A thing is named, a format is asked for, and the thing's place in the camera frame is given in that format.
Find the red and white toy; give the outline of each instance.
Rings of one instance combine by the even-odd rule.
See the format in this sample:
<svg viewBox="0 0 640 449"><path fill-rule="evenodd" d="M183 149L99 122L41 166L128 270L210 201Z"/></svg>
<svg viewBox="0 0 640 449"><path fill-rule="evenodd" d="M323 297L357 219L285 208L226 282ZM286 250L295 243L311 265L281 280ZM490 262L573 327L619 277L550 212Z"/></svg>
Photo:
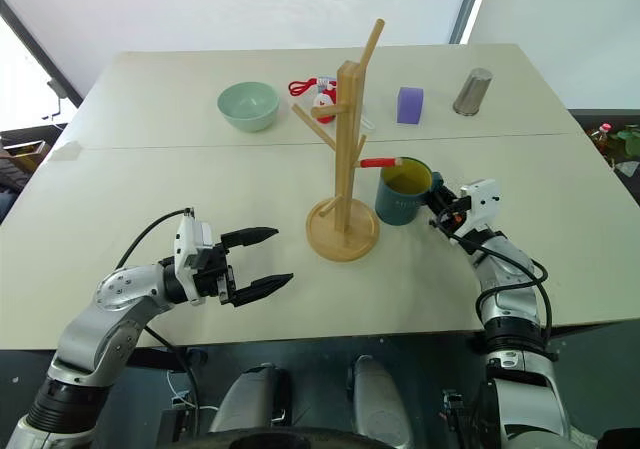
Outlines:
<svg viewBox="0 0 640 449"><path fill-rule="evenodd" d="M307 92L311 86L316 86L318 94L313 100L314 106L330 106L336 103L338 82L330 77L312 77L306 82L293 81L289 84L289 94L300 96ZM319 117L318 122L328 124L336 116Z"/></svg>

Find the black cable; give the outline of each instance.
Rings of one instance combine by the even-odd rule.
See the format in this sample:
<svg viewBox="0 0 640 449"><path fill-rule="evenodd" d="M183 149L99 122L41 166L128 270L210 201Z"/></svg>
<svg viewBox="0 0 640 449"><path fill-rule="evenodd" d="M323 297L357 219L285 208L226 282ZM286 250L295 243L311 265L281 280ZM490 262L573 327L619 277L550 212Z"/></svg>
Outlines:
<svg viewBox="0 0 640 449"><path fill-rule="evenodd" d="M472 247L478 251L481 251L489 256L494 256L497 257L498 259L502 259L503 261L511 264L512 266L516 267L517 269L519 269L520 271L522 271L522 273L527 276L529 279L531 279L531 281L529 282L522 282L519 284L509 284L506 286L498 286L498 287L493 287L491 289L488 289L486 291L483 291L478 298L476 299L476 314L478 315L478 318L482 321L482 303L489 297L498 294L500 292L503 291L508 291L511 289L523 289L525 287L533 287L536 286L538 288L538 291L540 292L540 295L542 296L542 300L544 302L544 310L545 310L545 327L544 327L544 331L543 331L543 340L546 343L549 342L549 339L551 338L551 327L552 327L552 311L551 311L551 301L549 300L549 295L547 294L547 291L545 290L545 288L543 287L542 283L544 281L547 280L547 278L549 277L549 273L547 272L546 268L540 264L539 262L531 259L531 262L538 268L540 269L540 271L542 272L542 276L540 277L536 277L529 269L527 269L526 267L524 267L522 264L520 264L518 261L514 261L513 259L511 259L508 256L505 256L504 254L501 254L499 252L493 251L491 249L488 249L470 239L464 238L464 237L460 237L456 234L453 234L451 231L449 231L448 229L446 229L443 225L442 225L442 217L445 214L452 214L452 211L455 209L455 203L445 207L442 211L440 211L440 213L436 216L436 220L435 220L435 224L438 227L438 229L440 229L447 237L450 237L451 239L454 239L460 243L464 243L466 246Z"/></svg>
<svg viewBox="0 0 640 449"><path fill-rule="evenodd" d="M120 269L125 265L125 263L127 262L127 259L129 259L129 256L131 256L131 253L138 246L138 244L140 244L140 241L142 241L142 239L144 239L145 236L149 234L158 224L160 224L162 221L169 219L170 217L184 214L190 210L191 210L190 208L186 208L186 209L180 209L178 211L170 212L169 214L165 214L164 216L159 217L158 219L153 221L151 224L149 224L144 229L144 231L142 231L138 235L138 237L136 237L136 239L131 243L127 251L118 261L118 264L116 265L116 269ZM157 339L158 342L160 342L164 347L167 348L167 350L169 350L171 353L173 353L173 355L176 356L178 364L180 364L184 372L187 374L187 377L189 378L189 382L191 383L191 392L193 393L193 405L196 406L196 409L193 411L194 413L193 437L198 437L198 435L200 434L200 394L198 390L198 383L196 381L196 377L193 374L193 369L191 369L191 366L187 363L187 361L182 356L182 352L180 351L180 349L178 349L176 346L171 344L169 341L167 341L164 337L162 337L156 331L151 329L149 326L145 326L144 330L147 331L147 333L150 334L153 338Z"/></svg>

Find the wooden stand base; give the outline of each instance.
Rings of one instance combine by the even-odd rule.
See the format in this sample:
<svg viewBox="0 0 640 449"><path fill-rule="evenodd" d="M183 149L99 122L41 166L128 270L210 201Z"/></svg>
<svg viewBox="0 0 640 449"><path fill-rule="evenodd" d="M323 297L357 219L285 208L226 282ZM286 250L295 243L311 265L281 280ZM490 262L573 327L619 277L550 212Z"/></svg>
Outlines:
<svg viewBox="0 0 640 449"><path fill-rule="evenodd" d="M314 251L326 259L348 262L364 256L378 241L378 217L364 202L351 201L351 217L346 233L334 227L335 210L322 217L319 213L331 199L319 202L307 216L307 240Z"/></svg>

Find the floor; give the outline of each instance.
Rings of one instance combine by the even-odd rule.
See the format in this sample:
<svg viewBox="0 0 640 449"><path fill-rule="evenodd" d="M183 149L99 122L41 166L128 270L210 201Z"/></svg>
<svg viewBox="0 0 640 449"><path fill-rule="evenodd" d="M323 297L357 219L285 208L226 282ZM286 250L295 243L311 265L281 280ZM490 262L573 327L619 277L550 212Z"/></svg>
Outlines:
<svg viewBox="0 0 640 449"><path fill-rule="evenodd" d="M463 334L354 337L314 341L209 346L208 362L198 370L203 402L217 405L245 369L273 362L290 371L294 384L293 420L298 426L350 430L346 397L348 365L371 354L393 375L412 418L416 447L455 447L444 423L440 392L456 388L467 400L482 379L482 359ZM555 339L560 356L557 378L574 426L600 436L606 429L640 426L640 320ZM24 414L39 386L50 355L0 352L0 445ZM172 376L176 389L188 387ZM127 369L115 385L98 424L93 447L154 447L162 410L170 406L165 373ZM203 413L203 428L213 418Z"/></svg>

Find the white table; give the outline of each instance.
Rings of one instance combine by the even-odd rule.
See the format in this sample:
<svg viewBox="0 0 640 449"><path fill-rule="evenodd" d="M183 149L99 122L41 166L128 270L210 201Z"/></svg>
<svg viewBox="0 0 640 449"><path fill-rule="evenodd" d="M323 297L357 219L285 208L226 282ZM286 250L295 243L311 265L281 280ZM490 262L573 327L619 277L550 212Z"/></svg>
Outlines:
<svg viewBox="0 0 640 449"><path fill-rule="evenodd" d="M312 91L293 98L287 85L335 74L361 52L125 53L100 77L61 142L86 148L321 143L289 110L295 101L310 106ZM451 105L475 67L491 70L494 80L480 113L469 118ZM282 99L277 124L259 134L234 129L216 106L220 92L246 80L271 84ZM424 88L419 125L395 122L401 86ZM367 69L364 114L376 126L369 134L376 141L580 132L524 53L510 44L378 47Z"/></svg>
<svg viewBox="0 0 640 449"><path fill-rule="evenodd" d="M556 324L640 314L640 211L584 135L372 142L365 155L418 157L452 188L496 178L496 228L549 269ZM55 347L139 231L189 205L217 233L280 229L232 250L239 285L278 272L295 277L245 307L177 307L152 324L172 342L479 329L466 257L426 225L427 209L408 226L381 224L378 244L353 263L311 250L305 218L331 195L332 171L331 151L319 144L54 151L0 226L0 348ZM355 196L373 205L376 185L377 170L359 170ZM130 262L169 255L177 222L158 227Z"/></svg>

